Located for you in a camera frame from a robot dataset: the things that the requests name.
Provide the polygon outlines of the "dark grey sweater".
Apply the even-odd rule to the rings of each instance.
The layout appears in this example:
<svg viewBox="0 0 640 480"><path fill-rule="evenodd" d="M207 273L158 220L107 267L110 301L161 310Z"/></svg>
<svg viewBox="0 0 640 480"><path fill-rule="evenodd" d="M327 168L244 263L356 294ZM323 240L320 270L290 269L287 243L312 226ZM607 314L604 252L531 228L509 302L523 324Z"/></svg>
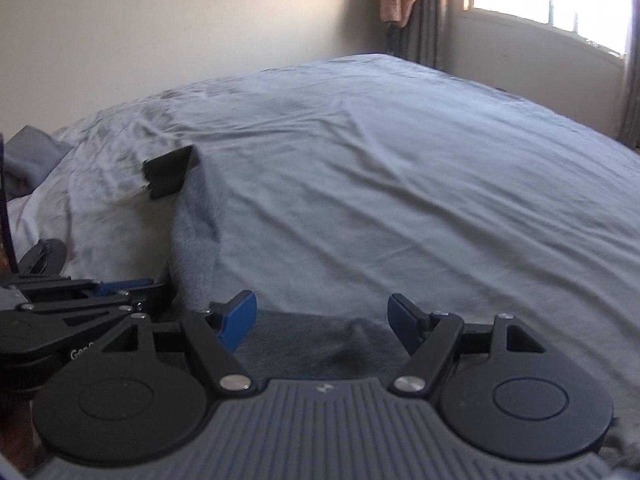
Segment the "dark grey sweater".
<svg viewBox="0 0 640 480"><path fill-rule="evenodd" d="M164 281L177 312L221 314L214 300L228 188L213 159L192 145L146 160L149 196L176 196ZM408 354L385 324L353 316L258 308L256 322L233 351L258 382L270 378L387 382Z"/></svg>

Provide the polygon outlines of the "folded grey blanket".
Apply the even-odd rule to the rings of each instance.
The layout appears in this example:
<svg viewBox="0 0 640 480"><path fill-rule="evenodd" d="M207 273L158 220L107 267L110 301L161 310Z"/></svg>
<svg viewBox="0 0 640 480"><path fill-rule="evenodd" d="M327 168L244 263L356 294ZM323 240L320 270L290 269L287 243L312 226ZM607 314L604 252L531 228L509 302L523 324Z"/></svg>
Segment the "folded grey blanket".
<svg viewBox="0 0 640 480"><path fill-rule="evenodd" d="M25 126L4 144L3 174L6 197L32 194L72 149L44 131Z"/></svg>

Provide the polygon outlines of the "light grey bed sheet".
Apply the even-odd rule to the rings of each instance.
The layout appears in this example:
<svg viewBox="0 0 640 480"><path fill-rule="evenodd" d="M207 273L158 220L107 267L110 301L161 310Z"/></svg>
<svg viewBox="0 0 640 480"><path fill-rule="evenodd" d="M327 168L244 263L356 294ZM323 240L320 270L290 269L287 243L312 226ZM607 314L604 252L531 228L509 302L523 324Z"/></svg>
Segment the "light grey bed sheet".
<svg viewBox="0 0 640 480"><path fill-rule="evenodd" d="M512 313L612 394L639 449L639 157L519 96L382 54L209 79L58 130L72 149L12 200L15 248L66 273L165 275L176 196L143 163L194 146L228 188L215 301L386 325L400 292L482 322Z"/></svg>

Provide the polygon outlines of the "grey curtain right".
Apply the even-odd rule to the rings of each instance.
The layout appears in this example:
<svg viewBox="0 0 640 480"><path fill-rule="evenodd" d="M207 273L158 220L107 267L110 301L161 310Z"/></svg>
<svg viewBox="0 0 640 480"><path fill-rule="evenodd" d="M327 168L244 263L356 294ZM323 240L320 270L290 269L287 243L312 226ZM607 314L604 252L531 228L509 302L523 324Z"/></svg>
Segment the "grey curtain right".
<svg viewBox="0 0 640 480"><path fill-rule="evenodd" d="M639 146L639 10L631 14L616 139L631 150Z"/></svg>

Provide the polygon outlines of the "grey curtain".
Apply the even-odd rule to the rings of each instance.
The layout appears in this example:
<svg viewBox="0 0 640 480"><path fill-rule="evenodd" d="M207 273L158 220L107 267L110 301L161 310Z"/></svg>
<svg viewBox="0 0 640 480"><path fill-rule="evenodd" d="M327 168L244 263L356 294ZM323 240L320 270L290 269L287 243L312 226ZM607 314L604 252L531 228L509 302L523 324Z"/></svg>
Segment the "grey curtain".
<svg viewBox="0 0 640 480"><path fill-rule="evenodd" d="M616 139L631 150L639 146L639 10L631 14Z"/></svg>
<svg viewBox="0 0 640 480"><path fill-rule="evenodd" d="M452 0L416 0L404 28L382 24L388 54L434 70L446 70L454 29Z"/></svg>

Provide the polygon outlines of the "grey curtain left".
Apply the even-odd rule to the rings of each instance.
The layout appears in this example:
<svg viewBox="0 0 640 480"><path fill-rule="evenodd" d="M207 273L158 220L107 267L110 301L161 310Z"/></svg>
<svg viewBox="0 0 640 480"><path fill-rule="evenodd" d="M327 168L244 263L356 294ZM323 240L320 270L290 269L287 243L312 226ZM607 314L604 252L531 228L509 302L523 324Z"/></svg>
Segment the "grey curtain left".
<svg viewBox="0 0 640 480"><path fill-rule="evenodd" d="M454 29L452 0L416 0L404 28L382 24L388 54L434 70L446 70Z"/></svg>

